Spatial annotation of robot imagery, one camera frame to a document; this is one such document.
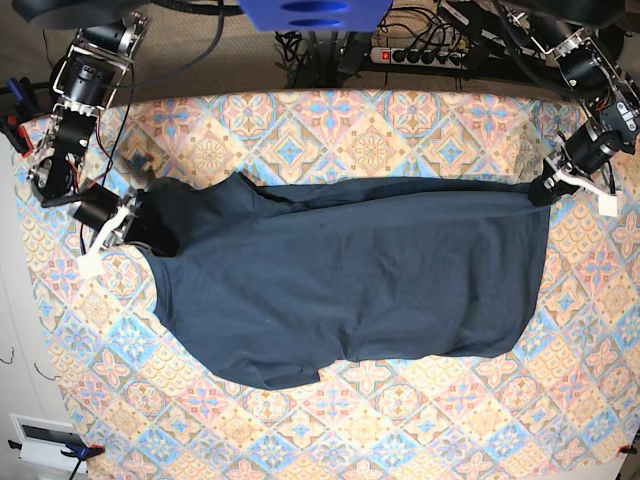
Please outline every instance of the power strip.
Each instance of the power strip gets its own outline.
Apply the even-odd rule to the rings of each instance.
[[[412,65],[414,67],[439,67],[465,70],[462,65],[462,54],[447,51],[421,52],[418,49],[407,51],[404,48],[373,47],[371,61],[383,65]]]

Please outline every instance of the table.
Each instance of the table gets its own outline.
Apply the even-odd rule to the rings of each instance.
[[[102,119],[113,145],[123,110]],[[310,91],[135,105],[107,186],[153,168],[197,187],[244,170],[257,183],[416,175],[528,181],[562,103],[412,91]],[[29,125],[34,143],[45,121]],[[159,324],[132,247],[83,281],[78,224],[42,210],[14,158],[43,333],[69,416],[106,454],[92,478],[490,479],[607,462],[640,423],[640,159],[616,157],[623,213],[584,192],[553,207],[538,310],[496,359],[337,362],[322,382],[265,392],[208,373]],[[87,173],[105,158],[92,142]]]

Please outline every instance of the t-shirt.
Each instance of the t-shirt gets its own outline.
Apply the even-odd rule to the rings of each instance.
[[[536,309],[549,207],[528,185],[374,178],[193,190],[163,179],[142,210],[179,242],[145,252],[155,313],[215,375],[263,389],[338,359],[493,357]]]

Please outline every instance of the patterned tablecloth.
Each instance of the patterned tablecloth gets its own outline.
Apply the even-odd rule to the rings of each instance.
[[[123,111],[102,119],[110,149]],[[243,94],[136,105],[108,186],[151,166],[204,187],[420,175],[530,180],[579,108],[418,92]],[[34,142],[45,121],[30,125]],[[309,387],[265,392],[208,373],[152,314],[135,249],[79,278],[78,224],[42,210],[14,159],[24,244],[69,416],[106,454],[92,478],[510,479],[607,462],[640,422],[640,159],[615,168],[624,209],[580,193],[553,207],[538,311],[499,358],[338,362]],[[87,173],[104,168],[90,147]]]

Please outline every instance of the white wall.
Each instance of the white wall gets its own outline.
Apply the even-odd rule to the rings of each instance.
[[[41,377],[38,368],[53,376],[38,317],[22,230],[18,220],[9,142],[0,135],[0,480],[69,478],[69,472],[31,468],[18,460],[7,440],[19,441],[9,413],[70,423],[55,382]]]

